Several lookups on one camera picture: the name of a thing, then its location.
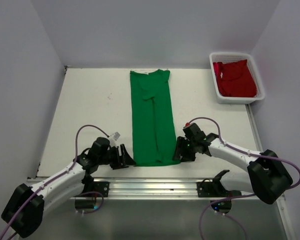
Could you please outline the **green t shirt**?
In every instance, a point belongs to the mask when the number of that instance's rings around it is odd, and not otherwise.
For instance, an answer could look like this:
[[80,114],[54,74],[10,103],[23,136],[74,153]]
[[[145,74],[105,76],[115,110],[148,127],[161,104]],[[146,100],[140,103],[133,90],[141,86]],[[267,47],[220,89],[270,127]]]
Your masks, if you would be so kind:
[[133,158],[138,167],[172,166],[177,138],[169,70],[130,72]]

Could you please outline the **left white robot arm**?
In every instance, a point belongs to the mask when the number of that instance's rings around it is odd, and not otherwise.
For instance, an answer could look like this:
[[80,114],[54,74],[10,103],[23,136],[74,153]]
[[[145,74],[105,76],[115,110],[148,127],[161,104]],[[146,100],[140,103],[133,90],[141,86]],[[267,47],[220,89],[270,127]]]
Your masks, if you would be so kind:
[[25,183],[19,185],[1,218],[16,235],[25,238],[38,229],[45,215],[70,198],[104,199],[107,196],[104,188],[109,187],[109,183],[97,186],[92,177],[101,165],[120,170],[135,166],[136,162],[124,144],[111,146],[109,139],[98,137],[91,147],[83,150],[60,172],[30,186]]

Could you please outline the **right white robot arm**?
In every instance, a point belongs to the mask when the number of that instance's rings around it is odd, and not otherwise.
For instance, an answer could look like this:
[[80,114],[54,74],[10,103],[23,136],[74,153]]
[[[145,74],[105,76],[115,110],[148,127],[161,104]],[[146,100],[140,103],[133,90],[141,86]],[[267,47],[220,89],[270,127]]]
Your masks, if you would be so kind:
[[203,154],[242,169],[238,174],[222,170],[211,180],[197,182],[199,197],[236,197],[248,192],[273,204],[293,184],[291,175],[271,150],[250,151],[230,145],[219,133],[205,134],[196,123],[186,124],[183,132],[185,135],[177,138],[174,161],[193,162],[196,154]]

